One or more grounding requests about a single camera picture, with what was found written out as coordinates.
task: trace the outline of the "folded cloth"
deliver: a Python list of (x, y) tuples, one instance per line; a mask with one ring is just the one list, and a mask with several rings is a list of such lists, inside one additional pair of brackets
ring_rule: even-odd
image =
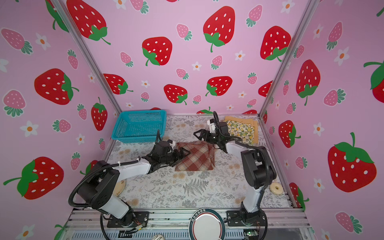
[(206, 171), (215, 167), (215, 148), (205, 141), (178, 142), (177, 148), (183, 147), (191, 154), (175, 166), (175, 171)]
[[(231, 117), (231, 116), (226, 116), (224, 121), (227, 122), (227, 125), (228, 125), (228, 121), (235, 121), (235, 122), (239, 122), (239, 123), (242, 123), (242, 124), (250, 124), (253, 127), (253, 133), (252, 133), (252, 137), (249, 137), (248, 141), (244, 141), (244, 139), (247, 139), (247, 138), (244, 138), (245, 136), (242, 136), (242, 135), (238, 134), (237, 132), (236, 133), (233, 132), (233, 134), (231, 134), (231, 135), (243, 138), (243, 142), (244, 143), (250, 143), (250, 144), (257, 144), (257, 143), (259, 143), (259, 134), (258, 134), (258, 124), (257, 124), (257, 121), (255, 121), (253, 119), (234, 118), (234, 117)], [(248, 127), (248, 125), (242, 126), (241, 129), (243, 130), (243, 133), (245, 133), (247, 131), (251, 131), (251, 130), (246, 130), (247, 127)]]

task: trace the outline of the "pink strawberry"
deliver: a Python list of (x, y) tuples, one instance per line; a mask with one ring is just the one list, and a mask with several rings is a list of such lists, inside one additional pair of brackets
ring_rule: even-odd
[(308, 162), (307, 162), (307, 159), (305, 159), (304, 157), (298, 157), (296, 158), (296, 166), (300, 169), (304, 169), (304, 168), (307, 168), (308, 166)]
[(250, 73), (248, 75), (248, 80), (247, 81), (249, 82), (249, 84), (252, 84), (252, 85), (255, 84), (256, 81), (257, 81), (256, 73)]
[(17, 90), (10, 90), (4, 97), (3, 103), (6, 105), (4, 111), (11, 117), (19, 117), (24, 113), (25, 100), (22, 94)]
[(221, 55), (216, 56), (214, 59), (212, 59), (211, 68), (213, 70), (216, 70), (219, 68), (219, 66), (223, 63), (223, 57)]
[(143, 92), (141, 95), (141, 100), (147, 102), (149, 100), (149, 94), (147, 92)]
[(182, 78), (184, 80), (189, 78), (188, 73), (184, 69), (178, 68), (176, 69), (176, 73), (179, 78)]
[(289, 115), (291, 115), (296, 110), (296, 103), (290, 103), (285, 110)]
[(299, 58), (304, 53), (304, 46), (300, 45), (298, 48), (296, 48), (295, 52), (293, 53), (294, 58)]
[(56, 132), (66, 132), (68, 130), (71, 129), (71, 124), (65, 120), (65, 119), (62, 119), (62, 120), (56, 120), (55, 122), (53, 122), (53, 130), (55, 130)]
[(262, 12), (263, 12), (263, 6), (260, 4), (249, 11), (248, 13), (249, 18), (247, 18), (247, 26), (249, 28), (256, 25), (256, 22), (260, 20), (260, 18), (262, 17)]
[(147, 14), (149, 6), (147, 5), (147, 2), (144, 2), (143, 0), (130, 0), (132, 7), (136, 11), (140, 11), (142, 14)]
[(252, 99), (251, 101), (248, 102), (247, 108), (253, 107), (254, 105), (256, 105), (256, 102), (257, 102), (256, 98)]
[(87, 119), (87, 109), (84, 108), (84, 105), (77, 105), (77, 111), (79, 111), (79, 117), (81, 117), (82, 120)]
[(335, 214), (336, 221), (350, 233), (355, 231), (357, 234), (362, 233), (362, 226), (354, 216), (348, 215), (345, 212), (338, 212)]
[(200, 102), (201, 102), (201, 96), (200, 95), (194, 96), (193, 104), (198, 105)]
[(335, 106), (336, 103), (340, 104), (342, 101), (345, 100), (346, 93), (343, 89), (339, 88), (337, 91), (335, 89), (332, 89), (325, 97), (324, 97), (324, 104), (328, 106)]
[(126, 54), (125, 52), (120, 53), (120, 59), (122, 62), (125, 63), (125, 65), (127, 67), (133, 67), (133, 61), (132, 61), (131, 57), (128, 54)]
[(189, 41), (192, 39), (192, 32), (189, 31), (186, 25), (178, 24), (176, 30), (179, 37), (184, 38), (184, 40)]
[(272, 127), (269, 128), (269, 134), (272, 135), (274, 133), (275, 133), (275, 127), (272, 126)]
[(288, 81), (288, 80), (285, 80), (285, 82), (284, 82), (284, 87), (283, 87), (283, 95), (284, 95), (284, 96), (287, 95), (287, 93), (288, 93), (288, 89), (289, 89), (288, 84), (289, 84), (289, 81)]
[(24, 41), (24, 38), (20, 33), (7, 28), (2, 28), (1, 34), (12, 48), (20, 50), (22, 53), (28, 55), (33, 53), (31, 44), (28, 41)]
[(73, 69), (77, 69), (77, 67), (79, 66), (79, 61), (77, 60), (76, 54), (72, 49), (68, 50), (68, 61)]
[(72, 170), (76, 170), (78, 168), (78, 166), (80, 165), (80, 153), (78, 152), (75, 152), (72, 156), (72, 160), (71, 160), (71, 168)]
[(105, 141), (103, 138), (99, 139), (99, 145), (100, 145), (100, 149), (104, 151), (105, 150)]
[(343, 23), (338, 22), (333, 27), (332, 31), (329, 33), (328, 42), (327, 42), (328, 51), (331, 51), (337, 45), (337, 40), (340, 39), (342, 33), (343, 33)]

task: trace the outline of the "white flower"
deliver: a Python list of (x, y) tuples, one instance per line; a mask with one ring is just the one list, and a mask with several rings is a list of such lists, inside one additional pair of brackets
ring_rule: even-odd
[(295, 3), (293, 3), (292, 0), (283, 2), (283, 8), (281, 9), (280, 13), (283, 13), (283, 12), (289, 13), (291, 10), (291, 7), (293, 7), (294, 5)]
[(193, 70), (197, 70), (197, 71), (200, 71), (200, 68), (201, 68), (201, 64), (199, 64), (198, 62), (196, 62), (195, 64), (192, 64), (192, 67), (193, 67)]
[(36, 37), (36, 43), (41, 45), (44, 50), (51, 47), (51, 45), (47, 42), (46, 36), (40, 36), (40, 34), (36, 33)]
[(245, 53), (243, 53), (243, 50), (241, 50), (240, 52), (235, 53), (235, 56), (236, 56), (235, 60), (240, 60), (240, 61), (242, 61), (242, 60), (243, 60), (243, 57), (245, 56)]
[(244, 98), (246, 95), (246, 93), (244, 93), (244, 91), (242, 91), (241, 93), (239, 93), (239, 98)]
[(338, 62), (339, 66), (341, 66), (343, 61), (347, 60), (349, 58), (349, 55), (347, 54), (348, 50), (349, 50), (349, 47), (347, 47), (344, 50), (339, 49), (338, 52), (337, 52), (337, 57), (333, 61), (334, 62)]
[(321, 136), (321, 132), (324, 131), (324, 128), (321, 127), (321, 122), (319, 124), (317, 124), (317, 125), (314, 124), (313, 127), (314, 127), (313, 134), (317, 133), (317, 135)]
[(93, 75), (93, 73), (89, 74), (88, 77), (91, 83), (95, 83), (95, 76)]
[(0, 70), (3, 72), (7, 72), (7, 69), (5, 68), (5, 65), (7, 65), (9, 62), (5, 59), (0, 59)]
[(285, 160), (285, 161), (284, 161), (284, 166), (285, 166), (287, 169), (289, 169), (289, 166), (290, 166), (290, 165), (289, 165), (289, 163), (288, 163), (288, 160)]
[(141, 85), (144, 86), (145, 88), (148, 88), (148, 86), (150, 86), (148, 81), (141, 81)]
[(19, 235), (17, 235), (17, 237), (15, 239), (17, 240), (26, 240), (27, 238), (29, 237), (32, 237), (33, 236), (33, 228), (35, 227), (35, 225), (33, 224), (32, 226), (28, 227), (28, 226), (24, 226), (23, 227), (23, 231), (22, 233), (20, 233)]
[(76, 138), (76, 140), (79, 141), (78, 142), (79, 145), (84, 143), (84, 139), (85, 139), (85, 136), (81, 135), (81, 133), (79, 134), (79, 137)]
[(332, 240), (329, 236), (330, 236), (330, 234), (329, 234), (329, 232), (326, 232), (326, 231), (324, 231), (323, 229), (321, 229), (321, 233), (322, 233), (322, 235), (321, 235), (321, 238), (322, 239), (324, 239), (324, 240)]
[(29, 135), (37, 135), (36, 129), (39, 127), (39, 125), (35, 124), (33, 125), (31, 121), (27, 121), (26, 126), (21, 126), (20, 129), (25, 131), (25, 137), (28, 137)]
[(316, 178), (314, 178), (313, 180), (314, 180), (313, 187), (316, 188), (317, 190), (319, 190), (319, 192), (321, 192), (322, 189), (325, 189), (324, 185), (321, 184), (321, 179), (317, 180)]
[(342, 3), (343, 3), (343, 0), (336, 0), (336, 1), (335, 1), (335, 5), (336, 5), (336, 4), (339, 4), (339, 6), (341, 6)]
[(323, 26), (321, 26), (320, 25), (320, 23), (319, 23), (319, 25), (317, 26), (317, 28), (315, 29), (315, 30), (313, 30), (313, 34), (314, 34), (314, 36), (313, 36), (313, 39), (315, 39), (315, 38), (319, 38), (320, 37), (320, 33), (321, 33), (321, 31), (323, 30)]
[(120, 9), (120, 8), (124, 10), (126, 9), (124, 3), (127, 2), (127, 0), (113, 0), (113, 1), (116, 3), (117, 9)]

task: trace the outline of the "pink wall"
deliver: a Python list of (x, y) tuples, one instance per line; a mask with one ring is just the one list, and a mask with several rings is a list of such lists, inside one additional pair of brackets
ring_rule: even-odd
[[(131, 2), (122, 0), (121, 5), (117, 0), (86, 0), (85, 3), (67, 0), (67, 7), (102, 72), (115, 75), (108, 76), (109, 81), (116, 77), (127, 82), (128, 91), (125, 91), (126, 87), (121, 87), (124, 89), (122, 92), (116, 86), (117, 81), (110, 83), (112, 90), (116, 90), (114, 96), (123, 111), (158, 107), (168, 113), (197, 113), (203, 109), (209, 110), (209, 107), (218, 113), (259, 111), (265, 94), (262, 96), (258, 91), (262, 91), (264, 85), (269, 87), (268, 83), (273, 80), (280, 64), (275, 56), (270, 61), (263, 58), (275, 48), (279, 47), (276, 49), (279, 52), (289, 44), (289, 35), (294, 34), (307, 4), (307, 0), (277, 3), (267, 0), (137, 1), (142, 5), (132, 5)], [(210, 19), (219, 9), (218, 20), (215, 17)], [(255, 20), (256, 25), (250, 23), (251, 20)], [(279, 28), (271, 30), (273, 37), (270, 38), (271, 33), (267, 31), (274, 26)], [(216, 32), (220, 34), (218, 40), (210, 37), (211, 33)], [(211, 43), (207, 42), (204, 33), (207, 33)], [(268, 46), (263, 41), (264, 35)], [(142, 46), (148, 58), (154, 52), (152, 61), (148, 61), (143, 54)], [(211, 68), (213, 62), (219, 66), (218, 69)], [(207, 82), (211, 78), (215, 78), (212, 86), (219, 86), (219, 89), (211, 89), (211, 92), (218, 96), (211, 95), (207, 90)], [(226, 83), (232, 81), (232, 84), (226, 88), (226, 84), (221, 84), (219, 79), (227, 80)], [(168, 84), (174, 86), (167, 86), (165, 93), (164, 87)], [(182, 97), (180, 103), (175, 103), (177, 96)], [(256, 104), (248, 108), (248, 102), (253, 99), (257, 99)]]
[[(91, 70), (71, 35), (57, 22), (54, 30), (53, 22), (43, 0), (6, 1), (0, 10), (1, 97), (6, 109), (0, 114), (1, 182), (22, 177), (1, 185), (1, 213), (6, 217), (1, 221), (2, 239), (24, 239), (23, 234), (31, 239), (55, 238), (61, 229), (55, 225), (63, 226), (71, 212), (67, 199), (84, 176), (80, 171), (85, 172), (91, 161), (101, 159), (104, 151), (99, 139), (103, 138), (108, 146), (115, 123), (114, 109), (99, 83), (90, 82)], [(20, 50), (28, 47), (25, 41), (32, 48), (29, 55)], [(77, 69), (68, 60), (70, 49), (76, 53), (72, 63)], [(73, 90), (71, 101), (68, 101), (71, 88), (62, 84), (63, 73), (71, 85), (79, 89), (79, 92)], [(17, 91), (7, 95), (12, 89)], [(101, 131), (91, 119), (91, 109), (99, 102), (98, 97), (108, 112)], [(81, 113), (85, 120), (79, 116), (78, 104), (86, 109), (86, 115), (83, 115), (85, 110)], [(12, 117), (13, 111), (19, 116)], [(62, 119), (70, 123), (70, 129), (64, 124), (56, 132), (52, 125)], [(77, 139), (79, 134), (85, 136), (81, 144)], [(72, 158), (76, 152), (80, 154), (79, 159)]]
[[(384, 74), (382, 65), (364, 64), (382, 64), (383, 7), (321, 2), (267, 109), (273, 145), (317, 239), (382, 239)], [(301, 138), (292, 144), (294, 136)]]

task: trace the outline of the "red strawberry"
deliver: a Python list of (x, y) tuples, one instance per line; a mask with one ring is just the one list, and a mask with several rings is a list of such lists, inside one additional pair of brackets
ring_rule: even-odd
[(338, 212), (335, 214), (336, 221), (348, 232), (353, 233), (355, 231), (357, 234), (362, 233), (362, 226), (354, 216), (349, 216), (345, 212)]
[(369, 65), (380, 65), (371, 75), (371, 89), (373, 96), (380, 102), (384, 103), (384, 61), (383, 63), (368, 62), (364, 63), (364, 67)]
[(285, 110), (287, 114), (291, 115), (296, 110), (296, 103), (290, 103)]
[(62, 70), (53, 68), (35, 79), (36, 92), (45, 99), (59, 105), (68, 104), (73, 97), (71, 80)]
[(200, 102), (201, 102), (201, 96), (200, 95), (196, 95), (194, 98), (193, 98), (193, 104), (195, 105), (198, 105)]
[(228, 43), (235, 32), (235, 11), (229, 6), (217, 10), (208, 18), (203, 26), (205, 40), (213, 45), (220, 47)]
[(170, 54), (172, 53), (172, 43), (164, 36), (148, 38), (142, 43), (142, 49), (144, 56), (148, 58), (145, 63), (146, 66), (148, 66), (148, 61), (153, 65), (162, 66), (169, 61)]
[(272, 81), (262, 85), (260, 88), (259, 88), (259, 95), (263, 96), (263, 97), (266, 97), (266, 95), (268, 94), (269, 92), (269, 89), (271, 88), (271, 85), (272, 85)]
[(87, 119), (87, 109), (84, 108), (84, 105), (77, 105), (77, 111), (79, 111), (79, 117), (81, 117), (82, 120)]
[(73, 156), (72, 156), (72, 160), (71, 160), (71, 168), (72, 168), (72, 170), (76, 170), (78, 167), (79, 167), (79, 165), (80, 165), (80, 153), (78, 153), (78, 152), (75, 152), (74, 154), (73, 154)]
[(283, 144), (287, 148), (290, 148), (295, 144), (295, 138), (301, 138), (301, 136), (296, 137), (296, 128), (291, 120), (287, 120), (280, 124), (278, 132)]
[(285, 96), (285, 95), (287, 95), (287, 93), (288, 93), (288, 89), (289, 89), (289, 81), (288, 80), (285, 80), (285, 82), (284, 82), (284, 87), (283, 87), (283, 95)]
[(264, 120), (264, 123), (266, 123), (266, 120), (268, 119), (268, 114), (267, 114), (267, 112), (266, 112), (266, 110), (265, 110), (265, 114), (264, 114), (264, 116), (263, 116), (263, 120)]
[(21, 177), (7, 180), (3, 185), (20, 179), (17, 191), (22, 197), (32, 200), (56, 188), (63, 178), (64, 171), (57, 163), (47, 157), (38, 157), (23, 168)]
[(128, 54), (126, 54), (125, 52), (120, 52), (120, 59), (121, 59), (122, 62), (125, 63), (125, 65), (127, 67), (129, 67), (129, 68), (133, 67), (132, 58)]
[(105, 123), (107, 122), (108, 112), (103, 104), (101, 104), (100, 98), (98, 97), (99, 102), (95, 103), (91, 109), (91, 117), (93, 124), (97, 131), (101, 131), (104, 128)]
[(335, 186), (344, 192), (353, 192), (370, 184), (376, 177), (376, 167), (368, 153), (353, 145), (341, 142), (328, 152), (328, 165)]
[(143, 102), (147, 102), (149, 100), (149, 94), (147, 92), (143, 92), (140, 96)]
[(291, 182), (289, 184), (289, 187), (291, 189), (291, 192), (293, 194), (293, 198), (295, 199), (297, 207), (302, 207), (303, 210), (305, 211), (304, 202), (308, 202), (310, 199), (307, 198), (306, 200), (304, 200), (303, 193), (301, 192), (300, 188), (296, 185), (296, 183)]
[(77, 67), (79, 66), (79, 61), (77, 60), (76, 54), (72, 49), (68, 50), (68, 61), (73, 69), (77, 69)]
[(204, 110), (198, 111), (196, 114), (213, 114), (213, 112), (211, 112), (211, 107), (209, 107), (208, 110), (204, 109)]
[(229, 87), (232, 85), (232, 78), (228, 76), (214, 77), (207, 82), (207, 94), (210, 93), (213, 96), (221, 96), (226, 93)]
[(24, 41), (24, 38), (20, 33), (11, 29), (2, 28), (1, 34), (12, 48), (20, 50), (22, 53), (28, 55), (33, 53), (31, 44), (28, 41)]
[(301, 66), (296, 82), (296, 92), (301, 98), (306, 98), (304, 106), (307, 105), (308, 96), (314, 94), (320, 83), (320, 71), (312, 62), (306, 60)]
[(133, 92), (132, 90), (128, 90), (128, 84), (124, 78), (115, 74), (103, 73), (103, 75), (114, 94), (120, 95), (126, 93), (127, 91)]
[(99, 139), (99, 145), (100, 145), (100, 149), (104, 151), (105, 150), (105, 141), (103, 138)]
[(140, 11), (142, 14), (147, 14), (149, 12), (149, 6), (147, 5), (147, 2), (144, 2), (143, 0), (130, 0), (132, 7), (136, 11)]
[(83, 173), (82, 171), (80, 171), (80, 173), (86, 175), (95, 166), (97, 162), (97, 160), (93, 160), (90, 164), (88, 164), (87, 168), (85, 169), (85, 173)]
[(338, 89), (337, 91), (335, 89), (331, 90), (323, 100), (323, 103), (328, 106), (335, 106), (337, 103), (341, 103), (345, 100), (346, 93), (343, 89)]
[(178, 24), (176, 26), (176, 30), (179, 37), (184, 38), (184, 40), (189, 41), (192, 39), (192, 32), (188, 29), (186, 25)]
[(300, 45), (296, 48), (295, 52), (293, 53), (294, 58), (299, 58), (304, 53), (304, 46)]
[(251, 107), (253, 107), (254, 105), (256, 105), (256, 102), (257, 102), (257, 99), (256, 99), (256, 98), (250, 100), (250, 101), (248, 102), (248, 104), (247, 104), (247, 108), (251, 108)]
[(273, 26), (264, 35), (260, 56), (262, 59), (273, 60), (283, 55), (291, 42), (291, 35), (279, 26)]
[(55, 10), (55, 7), (53, 6), (51, 0), (45, 0), (45, 3), (46, 3), (46, 6), (47, 6), (47, 9), (48, 9), (48, 12), (51, 14), (51, 16), (55, 19), (53, 21), (53, 24), (52, 24), (52, 28), (53, 30), (56, 30), (55, 29), (55, 23), (57, 21), (57, 24), (59, 25), (59, 27), (61, 29), (63, 29), (64, 31), (66, 32), (69, 32), (68, 31), (68, 28), (65, 26), (63, 20), (61, 19), (61, 17), (59, 16), (59, 14), (57, 13), (57, 11)]
[(307, 159), (305, 159), (305, 157), (296, 158), (295, 163), (296, 163), (296, 166), (300, 169), (307, 168), (307, 166), (308, 166), (308, 161), (307, 161)]
[(188, 97), (188, 92), (185, 88), (167, 84), (164, 86), (164, 93), (166, 94), (169, 101), (172, 103), (182, 103), (185, 102), (187, 105), (187, 102), (185, 101)]
[(66, 132), (68, 130), (71, 129), (71, 124), (65, 120), (65, 119), (62, 119), (62, 120), (56, 120), (55, 122), (53, 122), (53, 130), (55, 130), (56, 132)]
[(263, 12), (263, 6), (260, 4), (249, 11), (248, 13), (249, 18), (247, 18), (247, 26), (249, 28), (256, 25), (256, 22), (260, 20), (260, 18), (262, 17), (262, 12)]
[(249, 84), (255, 84), (256, 83), (256, 81), (257, 81), (257, 77), (256, 77), (256, 73), (250, 73), (249, 75), (248, 75), (248, 80), (247, 80), (247, 82), (249, 82)]
[(67, 0), (67, 8), (81, 35), (94, 41), (107, 36), (107, 23), (102, 15), (82, 0)]
[(6, 105), (4, 111), (11, 117), (20, 116), (24, 113), (25, 100), (23, 95), (17, 90), (10, 90), (4, 97), (3, 103)]
[(253, 109), (251, 109), (251, 110), (248, 110), (248, 111), (246, 111), (245, 113), (243, 113), (243, 114), (257, 114), (257, 111), (256, 110), (253, 110)]
[(331, 51), (337, 45), (337, 40), (340, 39), (342, 33), (343, 33), (343, 24), (342, 22), (338, 22), (333, 27), (332, 31), (329, 33), (328, 42), (327, 42), (328, 51)]
[(223, 63), (223, 57), (221, 55), (218, 55), (212, 59), (211, 68), (213, 70), (216, 70), (219, 68), (219, 66)]
[(271, 126), (271, 127), (269, 128), (269, 134), (272, 135), (272, 134), (274, 134), (274, 133), (275, 133), (275, 127), (274, 127), (274, 126)]
[(188, 73), (184, 69), (181, 69), (181, 68), (176, 69), (176, 74), (179, 78), (182, 78), (184, 80), (189, 78)]

